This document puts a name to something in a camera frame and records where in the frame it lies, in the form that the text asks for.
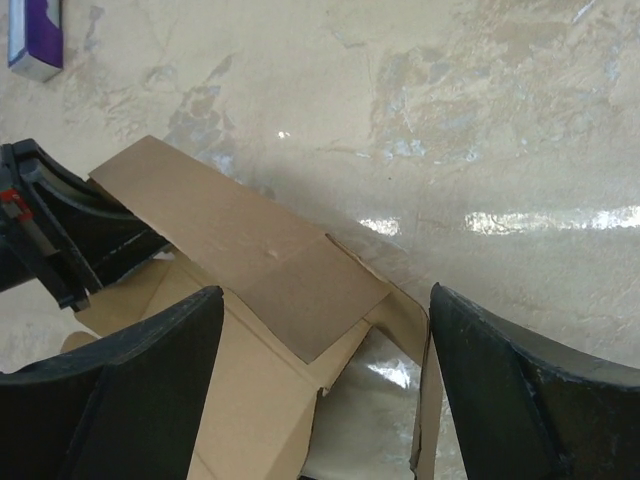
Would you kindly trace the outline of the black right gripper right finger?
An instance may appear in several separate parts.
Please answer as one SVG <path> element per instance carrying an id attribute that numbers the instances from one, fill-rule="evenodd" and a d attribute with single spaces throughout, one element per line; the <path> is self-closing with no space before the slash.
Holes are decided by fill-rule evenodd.
<path id="1" fill-rule="evenodd" d="M 436 284 L 432 337 L 470 479 L 636 479 L 639 371 Z"/>

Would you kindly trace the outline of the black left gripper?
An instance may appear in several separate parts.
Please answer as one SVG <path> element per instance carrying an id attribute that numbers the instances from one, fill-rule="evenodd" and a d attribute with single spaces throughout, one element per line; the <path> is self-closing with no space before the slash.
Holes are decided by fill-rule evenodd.
<path id="1" fill-rule="evenodd" d="M 38 278 L 75 312 L 169 241 L 33 139 L 1 146 L 1 291 Z"/>

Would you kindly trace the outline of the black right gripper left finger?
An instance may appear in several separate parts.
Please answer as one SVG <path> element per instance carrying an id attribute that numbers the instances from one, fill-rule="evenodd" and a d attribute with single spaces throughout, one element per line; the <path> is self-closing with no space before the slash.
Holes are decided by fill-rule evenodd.
<path id="1" fill-rule="evenodd" d="M 184 479 L 224 319 L 207 286 L 1 376 L 4 479 Z"/>

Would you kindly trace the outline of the brown cardboard paper box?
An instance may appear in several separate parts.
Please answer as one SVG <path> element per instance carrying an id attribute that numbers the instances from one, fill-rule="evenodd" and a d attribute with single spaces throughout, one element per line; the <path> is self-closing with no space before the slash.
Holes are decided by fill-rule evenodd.
<path id="1" fill-rule="evenodd" d="M 100 291 L 78 320 L 108 335 L 206 285 L 225 319 L 188 475 L 294 479 L 319 428 L 316 402 L 372 328 L 422 368 L 409 470 L 434 475 L 442 383 L 425 309 L 323 230 L 147 136 L 91 181 L 164 236 L 154 261 Z"/>

